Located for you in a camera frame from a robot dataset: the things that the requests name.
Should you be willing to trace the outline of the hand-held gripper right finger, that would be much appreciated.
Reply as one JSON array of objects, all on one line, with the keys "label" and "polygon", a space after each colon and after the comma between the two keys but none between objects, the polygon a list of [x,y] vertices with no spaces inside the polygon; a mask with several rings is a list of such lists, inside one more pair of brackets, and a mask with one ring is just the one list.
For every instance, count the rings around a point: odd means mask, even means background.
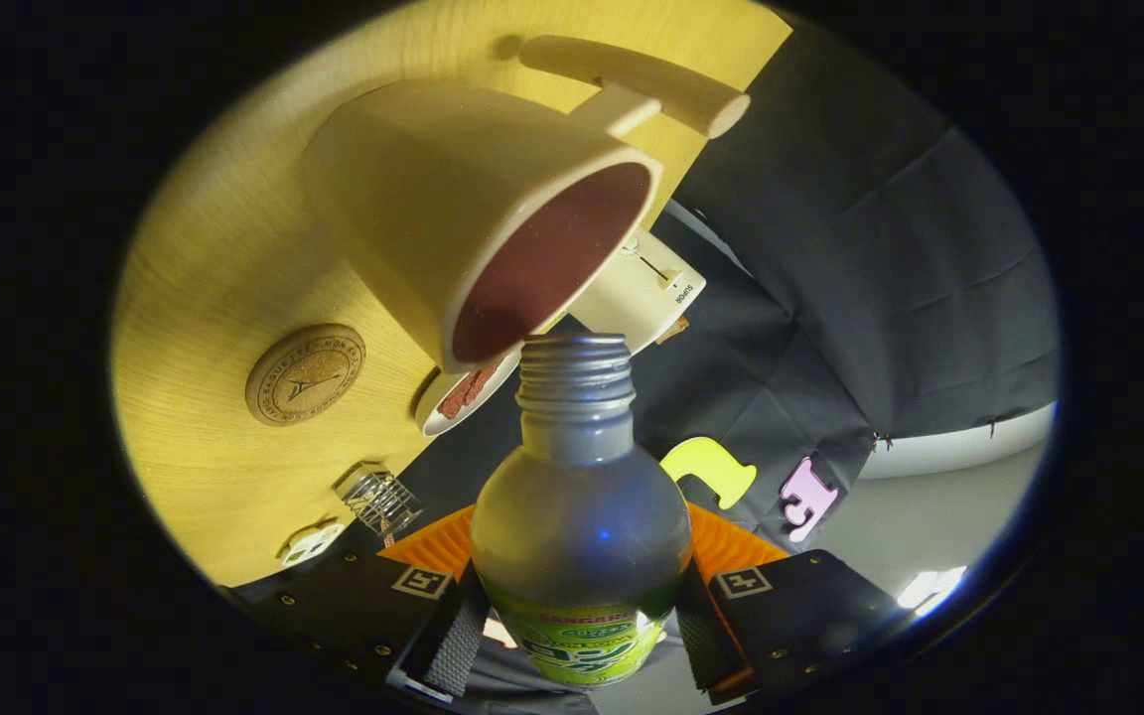
[{"label": "hand-held gripper right finger", "polygon": [[916,612],[835,555],[787,555],[688,506],[691,558],[676,619],[696,688],[713,705],[795,696],[855,668],[898,637]]}]

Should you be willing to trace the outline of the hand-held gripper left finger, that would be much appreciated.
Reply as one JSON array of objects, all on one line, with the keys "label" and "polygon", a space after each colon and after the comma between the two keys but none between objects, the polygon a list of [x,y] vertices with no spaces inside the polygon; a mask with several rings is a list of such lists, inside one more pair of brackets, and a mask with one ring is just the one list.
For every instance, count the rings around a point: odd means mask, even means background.
[{"label": "hand-held gripper left finger", "polygon": [[459,508],[380,553],[331,546],[254,594],[219,591],[364,688],[451,704],[464,696],[491,610],[471,562],[472,513]]}]

